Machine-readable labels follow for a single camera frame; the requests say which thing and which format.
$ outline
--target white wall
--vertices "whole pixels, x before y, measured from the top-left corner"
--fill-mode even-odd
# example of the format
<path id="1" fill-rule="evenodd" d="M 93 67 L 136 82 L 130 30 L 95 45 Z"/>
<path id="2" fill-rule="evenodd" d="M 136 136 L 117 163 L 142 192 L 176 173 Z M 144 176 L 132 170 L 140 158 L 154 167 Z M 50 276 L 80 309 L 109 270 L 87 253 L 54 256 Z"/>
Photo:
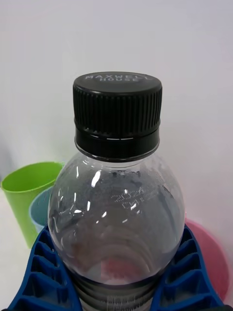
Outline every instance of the white wall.
<path id="1" fill-rule="evenodd" d="M 215 232 L 233 263 L 232 16 L 232 0 L 0 1 L 0 175 L 75 152 L 78 75 L 155 75 L 159 152 L 187 216 Z"/>

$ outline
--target plastic bottle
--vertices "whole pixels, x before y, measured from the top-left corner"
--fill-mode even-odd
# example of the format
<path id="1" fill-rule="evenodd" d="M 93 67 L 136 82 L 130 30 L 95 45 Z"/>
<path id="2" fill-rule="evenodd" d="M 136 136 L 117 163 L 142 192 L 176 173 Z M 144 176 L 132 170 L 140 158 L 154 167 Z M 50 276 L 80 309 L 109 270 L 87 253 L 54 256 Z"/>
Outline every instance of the plastic bottle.
<path id="1" fill-rule="evenodd" d="M 156 154 L 161 82 L 99 72 L 73 85 L 78 153 L 53 187 L 49 229 L 87 311 L 146 310 L 179 246 L 184 204 Z"/>

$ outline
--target pink bowl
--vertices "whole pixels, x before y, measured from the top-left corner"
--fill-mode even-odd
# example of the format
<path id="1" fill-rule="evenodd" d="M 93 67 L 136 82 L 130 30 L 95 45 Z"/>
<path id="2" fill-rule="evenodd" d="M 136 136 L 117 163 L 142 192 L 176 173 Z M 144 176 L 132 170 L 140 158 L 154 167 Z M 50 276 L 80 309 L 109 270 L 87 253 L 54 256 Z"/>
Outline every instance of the pink bowl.
<path id="1" fill-rule="evenodd" d="M 198 241 L 210 282 L 224 301 L 230 286 L 230 266 L 226 255 L 218 241 L 201 225 L 188 219 L 186 224 Z"/>

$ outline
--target green cup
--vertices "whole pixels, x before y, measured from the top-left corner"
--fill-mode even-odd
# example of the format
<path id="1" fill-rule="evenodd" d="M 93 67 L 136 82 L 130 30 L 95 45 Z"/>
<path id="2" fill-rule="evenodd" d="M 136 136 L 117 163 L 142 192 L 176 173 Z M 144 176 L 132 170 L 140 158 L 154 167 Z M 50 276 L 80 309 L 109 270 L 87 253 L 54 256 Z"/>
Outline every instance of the green cup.
<path id="1" fill-rule="evenodd" d="M 62 167 L 62 163 L 58 162 L 30 164 L 10 173 L 1 183 L 30 248 L 37 237 L 37 231 L 29 217 L 29 206 L 40 192 L 54 184 Z"/>

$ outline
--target black bottle cap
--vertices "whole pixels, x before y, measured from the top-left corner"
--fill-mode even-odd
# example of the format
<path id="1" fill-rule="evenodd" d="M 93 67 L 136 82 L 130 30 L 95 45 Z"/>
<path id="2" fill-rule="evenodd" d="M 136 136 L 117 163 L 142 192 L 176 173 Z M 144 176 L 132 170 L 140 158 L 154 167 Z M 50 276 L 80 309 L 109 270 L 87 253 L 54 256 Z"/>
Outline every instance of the black bottle cap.
<path id="1" fill-rule="evenodd" d="M 104 161 L 132 161 L 159 145 L 160 80 L 140 73 L 97 72 L 74 81 L 77 148 Z"/>

